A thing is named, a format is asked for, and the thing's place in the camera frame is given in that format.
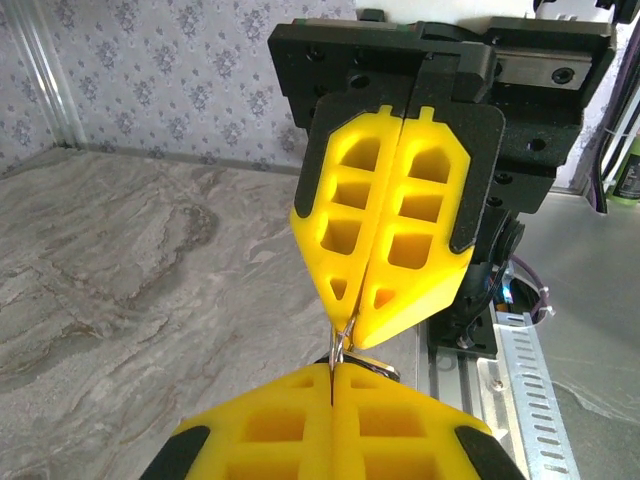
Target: yellow foam pad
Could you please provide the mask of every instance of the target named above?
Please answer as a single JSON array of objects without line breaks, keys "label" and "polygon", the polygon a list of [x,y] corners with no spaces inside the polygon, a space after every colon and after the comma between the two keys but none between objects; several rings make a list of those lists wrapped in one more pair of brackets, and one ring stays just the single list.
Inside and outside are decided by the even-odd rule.
[{"label": "yellow foam pad", "polygon": [[402,119],[365,113],[329,138],[311,215],[290,222],[327,315],[343,330],[359,299]]},{"label": "yellow foam pad", "polygon": [[478,479],[454,432],[478,419],[350,364],[329,396],[311,365],[187,420],[210,430],[187,480]]},{"label": "yellow foam pad", "polygon": [[384,106],[331,134],[311,215],[291,226],[337,330],[359,309],[355,346],[373,347],[448,307],[473,248],[449,249],[471,158],[432,107]]}]

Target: patterned wallpaper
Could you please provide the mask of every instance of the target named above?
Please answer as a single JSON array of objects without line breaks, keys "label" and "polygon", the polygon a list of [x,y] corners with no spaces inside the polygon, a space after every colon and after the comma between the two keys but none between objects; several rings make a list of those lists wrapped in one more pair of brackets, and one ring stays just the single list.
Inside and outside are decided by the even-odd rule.
[{"label": "patterned wallpaper", "polygon": [[277,23],[355,18],[349,0],[46,0],[87,142],[202,163],[299,166],[306,133],[267,49]]},{"label": "patterned wallpaper", "polygon": [[35,87],[0,5],[0,175],[53,147]]}]

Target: rectangular hole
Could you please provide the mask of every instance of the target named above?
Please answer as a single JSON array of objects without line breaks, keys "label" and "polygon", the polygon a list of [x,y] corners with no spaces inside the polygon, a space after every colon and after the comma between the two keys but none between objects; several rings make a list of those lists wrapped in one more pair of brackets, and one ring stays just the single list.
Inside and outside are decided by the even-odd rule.
[{"label": "rectangular hole", "polygon": [[560,445],[560,442],[557,440],[554,440],[553,438],[538,437],[538,441],[542,443],[546,443],[547,445],[555,445],[555,446]]},{"label": "rectangular hole", "polygon": [[428,480],[442,478],[431,455],[411,455],[398,452],[393,455],[367,452],[364,455],[367,480]]},{"label": "rectangular hole", "polygon": [[529,406],[533,407],[533,408],[539,408],[540,410],[551,410],[549,407],[547,407],[546,405],[542,405],[540,403],[533,403],[533,402],[529,402]]},{"label": "rectangular hole", "polygon": [[389,263],[414,270],[424,267],[431,249],[431,239],[431,235],[422,233],[396,233],[391,242]]},{"label": "rectangular hole", "polygon": [[371,185],[368,183],[338,183],[331,201],[364,210],[367,207],[370,189]]},{"label": "rectangular hole", "polygon": [[305,412],[286,407],[263,408],[249,417],[243,442],[301,442]]},{"label": "rectangular hole", "polygon": [[564,460],[564,455],[560,455],[559,453],[554,453],[554,452],[540,452],[541,455],[544,455],[545,457],[549,457],[549,458],[554,458],[556,460]]},{"label": "rectangular hole", "polygon": [[356,248],[360,225],[360,222],[353,220],[329,220],[322,238],[322,248],[342,255],[350,255]]},{"label": "rectangular hole", "polygon": [[564,473],[565,475],[569,474],[569,470],[564,467],[558,467],[556,465],[547,465],[545,464],[544,468],[549,470],[550,472]]},{"label": "rectangular hole", "polygon": [[342,157],[340,162],[345,167],[358,168],[373,172],[378,162],[380,140],[377,138],[363,138],[356,142]]},{"label": "rectangular hole", "polygon": [[541,432],[558,433],[555,428],[545,427],[544,425],[534,425],[533,427]]},{"label": "rectangular hole", "polygon": [[546,420],[547,422],[552,422],[553,418],[549,415],[542,415],[541,413],[532,413],[531,416],[533,418],[537,418],[538,420]]},{"label": "rectangular hole", "polygon": [[409,176],[430,182],[447,183],[449,179],[449,159],[440,148],[432,148],[418,153],[413,159]]},{"label": "rectangular hole", "polygon": [[424,437],[420,416],[411,407],[362,406],[358,410],[362,437]]},{"label": "rectangular hole", "polygon": [[225,480],[298,480],[298,461],[237,461],[227,466]]},{"label": "rectangular hole", "polygon": [[439,195],[406,195],[402,199],[399,215],[425,222],[437,222],[442,207]]},{"label": "rectangular hole", "polygon": [[534,392],[527,392],[527,395],[529,397],[533,397],[533,398],[539,398],[540,400],[546,400],[547,396],[546,395],[542,395],[540,393],[534,393]]}]

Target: marble surface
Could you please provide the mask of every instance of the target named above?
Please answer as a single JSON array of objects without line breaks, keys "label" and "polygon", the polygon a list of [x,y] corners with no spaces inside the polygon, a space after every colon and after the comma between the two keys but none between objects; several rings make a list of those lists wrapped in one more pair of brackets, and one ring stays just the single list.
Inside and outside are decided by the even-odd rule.
[{"label": "marble surface", "polygon": [[[0,478],[137,478],[182,418],[323,355],[295,185],[69,151],[0,180]],[[373,354],[415,383],[412,331]]]}]

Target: green bottle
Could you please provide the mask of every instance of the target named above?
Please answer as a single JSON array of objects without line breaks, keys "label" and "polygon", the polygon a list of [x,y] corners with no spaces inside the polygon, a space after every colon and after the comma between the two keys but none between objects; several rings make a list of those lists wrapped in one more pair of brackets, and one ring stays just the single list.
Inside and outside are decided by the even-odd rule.
[{"label": "green bottle", "polygon": [[608,198],[624,205],[636,205],[640,200],[640,136],[631,144],[615,180],[615,186],[609,189]]}]

